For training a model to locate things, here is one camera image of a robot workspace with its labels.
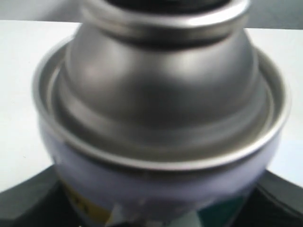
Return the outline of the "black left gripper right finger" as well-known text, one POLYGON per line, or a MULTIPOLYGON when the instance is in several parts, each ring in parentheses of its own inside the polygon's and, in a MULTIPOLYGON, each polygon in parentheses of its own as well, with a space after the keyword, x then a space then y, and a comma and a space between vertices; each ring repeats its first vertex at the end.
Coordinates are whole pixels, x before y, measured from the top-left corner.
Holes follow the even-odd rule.
POLYGON ((245 227, 301 227, 303 188, 270 171, 260 179, 243 210, 245 227))

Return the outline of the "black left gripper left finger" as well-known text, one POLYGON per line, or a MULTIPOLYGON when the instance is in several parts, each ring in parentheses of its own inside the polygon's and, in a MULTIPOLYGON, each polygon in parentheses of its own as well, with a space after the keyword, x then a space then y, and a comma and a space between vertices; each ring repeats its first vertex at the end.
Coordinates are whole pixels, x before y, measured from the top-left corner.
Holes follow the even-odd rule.
POLYGON ((2 227, 77 227, 78 216, 51 166, 0 193, 2 227))

